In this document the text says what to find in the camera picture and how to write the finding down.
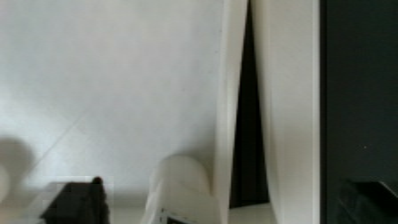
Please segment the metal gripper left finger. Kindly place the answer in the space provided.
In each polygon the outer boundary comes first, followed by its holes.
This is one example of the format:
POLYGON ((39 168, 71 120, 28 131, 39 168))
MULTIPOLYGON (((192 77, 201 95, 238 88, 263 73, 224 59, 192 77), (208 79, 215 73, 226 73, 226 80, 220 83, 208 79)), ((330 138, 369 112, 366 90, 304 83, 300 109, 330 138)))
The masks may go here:
POLYGON ((110 224, 103 179, 53 182, 32 201, 25 219, 27 224, 110 224))

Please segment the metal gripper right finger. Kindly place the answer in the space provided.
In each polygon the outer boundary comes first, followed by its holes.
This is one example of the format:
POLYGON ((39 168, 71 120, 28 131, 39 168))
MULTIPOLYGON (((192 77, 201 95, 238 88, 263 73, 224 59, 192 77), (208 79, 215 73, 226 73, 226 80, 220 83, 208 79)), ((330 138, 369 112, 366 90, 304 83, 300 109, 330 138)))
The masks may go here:
POLYGON ((380 182, 343 184, 336 224, 398 224, 398 195, 380 182))

